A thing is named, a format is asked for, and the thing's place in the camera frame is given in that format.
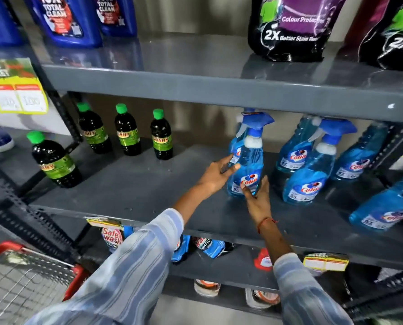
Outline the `person's left hand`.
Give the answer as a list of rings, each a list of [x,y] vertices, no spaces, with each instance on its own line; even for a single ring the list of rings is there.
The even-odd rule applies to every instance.
[[[196,188],[199,189],[203,200],[217,193],[226,184],[230,177],[224,177],[224,165],[234,164],[231,162],[232,158],[233,154],[231,153],[218,161],[212,162],[201,176]]]

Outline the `person's right hand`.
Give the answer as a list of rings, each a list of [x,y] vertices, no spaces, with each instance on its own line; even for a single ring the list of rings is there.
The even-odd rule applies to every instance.
[[[258,191],[254,194],[255,199],[246,201],[249,214],[254,224],[258,223],[266,217],[272,218],[270,197],[269,197],[269,180],[265,175],[260,184]]]

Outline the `blue glass cleaner spray bottle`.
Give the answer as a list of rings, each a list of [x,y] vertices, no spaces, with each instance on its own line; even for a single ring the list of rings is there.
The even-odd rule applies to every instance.
[[[241,164],[241,169],[257,169],[262,144],[259,112],[243,112],[238,116],[236,137],[232,140],[232,163]]]
[[[282,193],[288,204],[309,205],[324,187],[334,168],[337,144],[345,134],[357,132],[356,126],[345,119],[321,118],[316,131],[308,138],[314,142],[321,140],[306,157],[305,164],[297,169],[286,181]]]
[[[373,121],[357,142],[346,149],[336,160],[330,175],[332,181],[353,181],[378,155],[389,132],[385,122]]]
[[[254,195],[258,189],[263,170],[263,128],[274,123],[265,112],[252,112],[246,108],[237,117],[239,123],[235,138],[231,141],[233,157],[229,165],[240,164],[240,168],[227,181],[227,193],[242,197],[244,185]]]
[[[349,216],[355,226],[384,232],[403,220],[403,179],[372,196]]]
[[[322,118],[304,114],[298,122],[291,138],[281,148],[276,162],[276,169],[283,173],[294,173],[306,162],[312,151],[314,140],[309,139],[317,131]]]

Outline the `person's left forearm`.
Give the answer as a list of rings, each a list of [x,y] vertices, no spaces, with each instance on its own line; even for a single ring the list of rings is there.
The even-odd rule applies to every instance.
[[[163,288],[184,229],[182,213],[167,208],[130,235],[68,301],[47,307],[25,325],[136,325]]]

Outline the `person's right forearm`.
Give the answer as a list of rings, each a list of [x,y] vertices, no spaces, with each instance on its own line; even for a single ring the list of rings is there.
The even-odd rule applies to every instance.
[[[275,223],[261,228],[279,286],[284,325],[354,325],[285,241]]]

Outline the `red thread wristband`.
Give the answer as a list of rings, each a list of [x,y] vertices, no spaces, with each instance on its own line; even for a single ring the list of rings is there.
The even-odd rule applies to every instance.
[[[278,221],[277,220],[274,220],[273,218],[269,218],[269,217],[266,217],[266,218],[264,218],[263,220],[261,220],[259,223],[258,223],[258,225],[257,225],[257,227],[256,227],[256,229],[257,229],[257,232],[259,233],[259,234],[261,234],[261,228],[263,227],[263,225],[265,224],[265,223],[268,223],[268,222],[272,222],[272,223],[278,223]]]

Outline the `blue white detergent pouch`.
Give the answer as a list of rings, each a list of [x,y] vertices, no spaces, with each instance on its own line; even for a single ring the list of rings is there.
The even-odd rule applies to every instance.
[[[216,259],[234,250],[235,245],[222,240],[192,237],[193,244],[211,259]]]
[[[172,254],[171,262],[174,265],[180,264],[188,257],[189,246],[191,242],[190,235],[182,234],[177,242],[177,246]]]
[[[104,239],[110,253],[114,253],[123,241],[133,233],[133,227],[127,225],[105,226],[101,229],[102,238]]]

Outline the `red white round pack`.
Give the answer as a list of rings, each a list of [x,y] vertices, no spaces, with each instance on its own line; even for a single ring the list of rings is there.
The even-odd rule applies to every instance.
[[[259,250],[257,257],[253,260],[254,267],[266,272],[272,271],[273,263],[271,262],[269,252],[266,248]]]

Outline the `dark bottle with green cap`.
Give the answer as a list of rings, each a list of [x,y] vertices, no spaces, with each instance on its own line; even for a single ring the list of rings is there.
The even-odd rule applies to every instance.
[[[163,109],[154,109],[153,116],[150,129],[155,155],[159,160],[169,160],[173,156],[171,126],[165,119]]]
[[[91,110],[90,105],[85,102],[77,103],[79,112],[79,126],[82,134],[96,154],[107,154],[112,152],[112,143],[104,128],[101,117]]]
[[[124,103],[118,103],[116,111],[114,125],[123,153],[127,156],[141,154],[142,148],[135,118],[128,112]]]
[[[42,172],[61,188],[73,188],[83,178],[79,168],[61,144],[46,139],[40,131],[26,135],[32,144],[31,155]]]

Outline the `grey metal shelf rack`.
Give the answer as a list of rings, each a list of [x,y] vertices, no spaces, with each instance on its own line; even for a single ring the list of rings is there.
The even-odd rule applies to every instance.
[[[97,93],[264,110],[310,111],[403,124],[403,71],[382,70],[328,46],[316,63],[274,63],[251,53],[245,38],[169,34],[117,39],[99,49],[60,49],[38,37],[33,44],[0,47],[0,58],[30,58],[56,91]],[[353,227],[347,212],[382,188],[365,174],[336,186],[332,197],[309,207],[277,205],[280,228],[298,252],[347,255],[354,264],[403,269],[403,225],[384,234]]]

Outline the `white orange container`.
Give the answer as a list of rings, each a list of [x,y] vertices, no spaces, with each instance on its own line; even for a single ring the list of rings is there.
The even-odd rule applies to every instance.
[[[209,282],[200,279],[194,280],[194,290],[200,296],[208,298],[216,297],[219,294],[220,288],[220,283]]]
[[[272,306],[279,305],[280,295],[272,292],[245,289],[247,305],[254,310],[267,310]]]

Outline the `black purple detergent pouch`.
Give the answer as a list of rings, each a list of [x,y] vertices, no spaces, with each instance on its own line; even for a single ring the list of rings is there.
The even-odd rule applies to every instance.
[[[320,62],[345,1],[251,0],[248,45],[274,62]]]
[[[363,38],[359,62],[403,71],[403,0],[385,0],[383,14]]]

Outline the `large green yellow price sign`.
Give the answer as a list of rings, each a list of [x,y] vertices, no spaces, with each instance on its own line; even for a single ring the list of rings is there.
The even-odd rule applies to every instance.
[[[49,103],[30,58],[0,59],[0,113],[44,115]]]

